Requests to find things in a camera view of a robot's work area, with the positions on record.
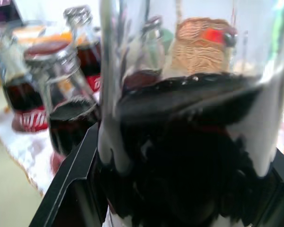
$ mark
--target bottle cap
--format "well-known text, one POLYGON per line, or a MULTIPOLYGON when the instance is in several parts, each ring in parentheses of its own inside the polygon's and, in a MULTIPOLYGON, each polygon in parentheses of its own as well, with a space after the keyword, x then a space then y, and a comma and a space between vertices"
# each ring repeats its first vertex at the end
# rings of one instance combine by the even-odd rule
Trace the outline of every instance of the bottle cap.
POLYGON ((63 16, 69 25, 85 24, 93 19, 89 6, 67 8, 63 16))
POLYGON ((148 21, 146 21, 143 27, 143 32, 146 33, 150 30, 161 29, 161 25, 162 25, 162 17, 154 16, 150 18, 148 21))
POLYGON ((34 69, 46 70, 54 63, 65 63, 77 54, 73 45, 67 41, 49 41, 33 45, 24 51, 26 64, 34 69))

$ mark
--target beige floor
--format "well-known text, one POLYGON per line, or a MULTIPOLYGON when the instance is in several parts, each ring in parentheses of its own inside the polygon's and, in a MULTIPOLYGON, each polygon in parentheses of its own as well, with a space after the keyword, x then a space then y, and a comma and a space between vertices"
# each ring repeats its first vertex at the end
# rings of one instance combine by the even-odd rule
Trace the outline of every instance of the beige floor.
MULTIPOLYGON (((6 105, 0 89, 0 109, 6 105)), ((0 144, 0 227, 26 227, 42 198, 0 144)))

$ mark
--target glass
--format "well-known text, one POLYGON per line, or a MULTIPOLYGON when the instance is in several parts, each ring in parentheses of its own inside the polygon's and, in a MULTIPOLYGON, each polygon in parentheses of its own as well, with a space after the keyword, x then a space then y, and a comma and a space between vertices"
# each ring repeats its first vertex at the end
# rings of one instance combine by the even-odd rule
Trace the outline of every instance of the glass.
POLYGON ((146 21, 138 42, 139 51, 131 48, 128 55, 127 75, 124 77, 124 90, 149 86, 160 81, 165 53, 161 43, 161 17, 146 21))
POLYGON ((71 27, 74 45, 77 47, 80 67, 94 92, 100 90, 101 52, 100 39, 92 26, 88 6, 68 8, 63 13, 71 27))
POLYGON ((284 0, 102 0, 100 16, 97 180, 113 226, 255 225, 275 187, 284 0), (160 80, 128 89, 154 15, 175 39, 160 80))
POLYGON ((76 51, 69 42, 52 41, 31 46, 24 57, 41 91, 53 148, 66 157, 98 117, 76 51))
POLYGON ((22 55, 15 37, 0 31, 0 79, 15 114, 12 128, 27 132, 44 130, 47 123, 43 102, 22 55))

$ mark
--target dark liquid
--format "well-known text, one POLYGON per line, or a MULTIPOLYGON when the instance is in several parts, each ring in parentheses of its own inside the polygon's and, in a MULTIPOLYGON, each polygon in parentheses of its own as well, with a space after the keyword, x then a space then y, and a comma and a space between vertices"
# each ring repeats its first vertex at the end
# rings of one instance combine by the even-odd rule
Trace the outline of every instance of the dark liquid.
POLYGON ((150 86, 160 81, 161 71, 141 70, 135 72, 124 80, 125 90, 136 90, 142 87, 150 86))
POLYGON ((101 72, 100 43, 79 45, 77 50, 83 74, 86 77, 99 74, 101 72))
POLYGON ((128 227, 252 222, 266 190, 284 74, 256 81, 197 74, 125 95, 99 131, 99 180, 111 212, 128 227))
POLYGON ((43 105, 38 91, 24 76, 12 79, 3 85, 5 98, 14 111, 28 111, 43 105))
POLYGON ((49 116, 54 150, 69 155, 96 122, 95 107, 88 100, 73 100, 58 106, 49 116))

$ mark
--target bottle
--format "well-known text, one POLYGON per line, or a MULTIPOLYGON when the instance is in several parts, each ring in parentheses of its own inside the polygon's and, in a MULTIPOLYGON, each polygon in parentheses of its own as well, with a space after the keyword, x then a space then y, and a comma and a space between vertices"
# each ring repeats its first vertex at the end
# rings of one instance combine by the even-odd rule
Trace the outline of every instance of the bottle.
POLYGON ((71 27, 81 70, 91 89, 97 92, 100 89, 100 39, 93 31, 90 9, 88 6, 68 8, 63 15, 71 27))
POLYGON ((128 66, 128 76, 124 79, 125 91, 150 86, 160 80, 165 61, 164 46, 160 40, 161 25, 160 16, 154 16, 146 21, 141 32, 138 53, 136 48, 129 51, 127 59, 132 58, 136 61, 132 66, 128 66))
POLYGON ((5 98, 15 114, 12 128, 36 132, 47 128, 45 109, 22 54, 14 37, 0 32, 0 79, 5 98))
POLYGON ((54 151, 63 160, 97 122, 92 91, 69 42, 33 45, 25 50, 24 58, 41 91, 54 151))

